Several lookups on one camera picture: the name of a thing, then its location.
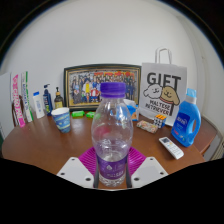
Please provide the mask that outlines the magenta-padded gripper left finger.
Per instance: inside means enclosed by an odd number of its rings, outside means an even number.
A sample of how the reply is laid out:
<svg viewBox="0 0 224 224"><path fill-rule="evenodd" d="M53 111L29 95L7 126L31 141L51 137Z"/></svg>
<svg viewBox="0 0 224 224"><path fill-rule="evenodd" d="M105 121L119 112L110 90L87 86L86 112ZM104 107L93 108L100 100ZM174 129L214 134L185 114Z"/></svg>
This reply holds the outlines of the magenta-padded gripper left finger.
<svg viewBox="0 0 224 224"><path fill-rule="evenodd" d="M97 188L99 173L94 148L79 157L70 157L57 175L84 188Z"/></svg>

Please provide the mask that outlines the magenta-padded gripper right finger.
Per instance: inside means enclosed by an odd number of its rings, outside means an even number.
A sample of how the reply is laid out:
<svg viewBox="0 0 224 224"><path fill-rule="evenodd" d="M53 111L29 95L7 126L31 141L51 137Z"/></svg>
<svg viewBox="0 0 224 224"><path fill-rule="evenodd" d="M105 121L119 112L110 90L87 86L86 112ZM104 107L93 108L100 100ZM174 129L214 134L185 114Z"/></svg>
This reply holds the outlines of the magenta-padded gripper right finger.
<svg viewBox="0 0 224 224"><path fill-rule="evenodd" d="M167 175L168 173L155 157L146 157L137 149L130 148L126 167L128 188L140 188Z"/></svg>

